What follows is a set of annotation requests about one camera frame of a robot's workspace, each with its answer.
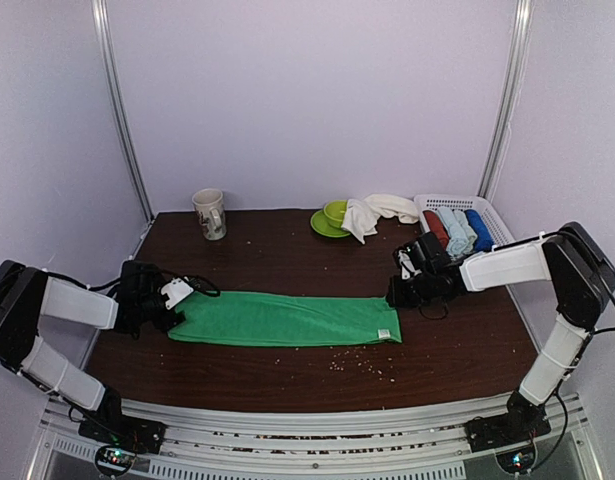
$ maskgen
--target green saucer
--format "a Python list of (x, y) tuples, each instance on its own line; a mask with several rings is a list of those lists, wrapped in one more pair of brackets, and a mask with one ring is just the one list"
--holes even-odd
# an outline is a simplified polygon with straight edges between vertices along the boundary
[(327, 222), (327, 217), (325, 217), (325, 212), (322, 210), (314, 213), (311, 217), (311, 228), (314, 229), (316, 233), (319, 233), (325, 237), (329, 238), (343, 238), (348, 237), (351, 233), (346, 232), (345, 230), (341, 230), (340, 228), (334, 228)]

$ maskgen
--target dark wood tabletop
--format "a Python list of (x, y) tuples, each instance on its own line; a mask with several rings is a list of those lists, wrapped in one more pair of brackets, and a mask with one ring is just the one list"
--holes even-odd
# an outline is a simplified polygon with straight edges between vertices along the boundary
[[(285, 295), (381, 297), (398, 270), (392, 251), (418, 226), (381, 220), (378, 235), (313, 232), (312, 211), (227, 213), (227, 236), (203, 239), (193, 213), (160, 214), (138, 259), (200, 274), (223, 290)], [(431, 308), (427, 316), (442, 313)], [(450, 303), (444, 320), (400, 310), (402, 344), (251, 348), (103, 332), (88, 372), (125, 398), (244, 412), (337, 412), (437, 404), (517, 387), (536, 351), (504, 288)]]

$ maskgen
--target white wall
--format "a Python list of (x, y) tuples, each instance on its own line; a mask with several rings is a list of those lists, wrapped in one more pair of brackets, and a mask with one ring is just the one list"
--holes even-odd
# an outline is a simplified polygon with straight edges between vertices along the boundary
[[(102, 282), (142, 227), (91, 2), (0, 0), (0, 262)], [(41, 332), (76, 361), (91, 337), (57, 321)], [(0, 480), (20, 477), (45, 402), (0, 366)]]
[[(494, 206), (516, 238), (578, 220), (615, 265), (615, 0), (538, 2), (512, 132)], [(551, 287), (516, 291), (544, 342)], [(611, 306), (600, 325), (615, 325)], [(615, 334), (594, 340), (570, 382), (615, 480)]]
[(471, 195), (514, 0), (117, 0), (120, 83), (157, 211)]

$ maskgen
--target green towel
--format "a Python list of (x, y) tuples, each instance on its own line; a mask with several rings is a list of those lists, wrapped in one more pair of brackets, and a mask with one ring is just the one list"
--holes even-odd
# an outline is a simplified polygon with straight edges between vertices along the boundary
[(402, 342), (398, 314), (383, 298), (193, 293), (176, 306), (186, 320), (169, 331), (181, 342), (250, 347), (315, 347)]

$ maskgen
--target plastic basket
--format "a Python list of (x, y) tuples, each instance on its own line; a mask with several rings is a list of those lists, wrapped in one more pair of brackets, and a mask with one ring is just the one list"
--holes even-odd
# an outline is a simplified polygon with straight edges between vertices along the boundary
[(507, 245), (514, 242), (507, 225), (487, 200), (482, 197), (463, 197), (458, 195), (427, 194), (416, 195), (414, 203), (420, 212), (420, 225), (423, 232), (429, 231), (429, 225), (423, 215), (423, 210), (436, 210), (438, 207), (449, 207), (452, 210), (476, 210), (489, 229), (496, 245)]

